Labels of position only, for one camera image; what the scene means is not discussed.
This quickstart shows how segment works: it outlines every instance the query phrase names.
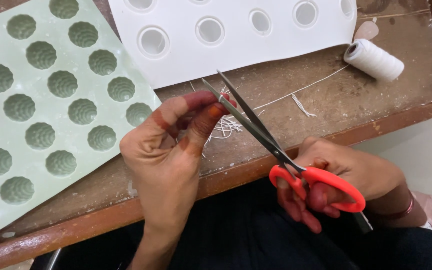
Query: scissors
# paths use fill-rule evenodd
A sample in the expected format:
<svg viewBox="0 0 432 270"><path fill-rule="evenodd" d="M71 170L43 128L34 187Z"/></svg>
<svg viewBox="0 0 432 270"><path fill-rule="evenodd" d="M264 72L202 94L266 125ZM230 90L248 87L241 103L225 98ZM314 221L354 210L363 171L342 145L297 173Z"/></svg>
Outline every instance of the scissors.
<svg viewBox="0 0 432 270"><path fill-rule="evenodd" d="M277 143L276 139L271 135L263 122L258 118L254 111L246 104L243 98L236 92L233 84L225 77L223 73L217 70L219 75L223 78L224 83L230 90L235 100L239 103L244 113L248 118L244 117L229 101L227 101L221 93L215 90L205 79L202 79L206 87L218 98L219 102L243 125L279 162L269 172L269 179L273 186L276 187L276 177L283 178L289 183L295 193L303 200L306 199L306 187L309 185L311 188L316 182L323 182L333 186L351 196L354 202L339 202L333 203L336 209L345 212L357 213L363 211L366 206L366 201L363 195L354 186L339 176L332 174L326 170L314 167L302 167L287 156L285 151ZM286 164L293 167L302 178L296 177L287 167Z"/></svg>

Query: white plastic mold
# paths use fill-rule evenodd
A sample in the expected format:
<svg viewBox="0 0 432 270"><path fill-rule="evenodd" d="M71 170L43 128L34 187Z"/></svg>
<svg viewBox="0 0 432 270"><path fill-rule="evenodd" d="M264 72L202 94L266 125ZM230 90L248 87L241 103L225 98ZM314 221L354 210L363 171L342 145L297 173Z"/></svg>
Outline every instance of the white plastic mold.
<svg viewBox="0 0 432 270"><path fill-rule="evenodd" d="M92 0L0 13L0 229L117 155L159 105Z"/></svg>
<svg viewBox="0 0 432 270"><path fill-rule="evenodd" d="M109 0L154 88L351 44L356 0Z"/></svg>

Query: wood surface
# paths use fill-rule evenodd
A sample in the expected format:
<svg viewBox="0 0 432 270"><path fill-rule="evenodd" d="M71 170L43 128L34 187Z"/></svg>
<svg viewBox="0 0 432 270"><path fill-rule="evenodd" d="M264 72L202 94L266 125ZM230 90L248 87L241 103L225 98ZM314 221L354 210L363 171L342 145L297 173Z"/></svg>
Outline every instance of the wood surface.
<svg viewBox="0 0 432 270"><path fill-rule="evenodd" d="M26 0L0 0L0 12ZM107 0L95 3L115 29ZM257 112L268 129L297 155L297 144L309 135L352 145L432 118L432 1L360 0L358 23L377 18L374 43L405 63L392 83L379 83L348 67L297 93L306 117L291 98ZM318 81L345 66L346 46L261 63L227 72L240 94L257 107ZM206 78L221 86L217 76ZM196 89L204 89L199 80ZM189 83L156 89L161 100L192 91ZM266 176L275 160L248 132L213 139L204 149L198 198L204 198ZM0 230L0 268L97 236L143 218L130 192L130 177L120 155L63 192ZM9 239L5 232L15 232Z"/></svg>

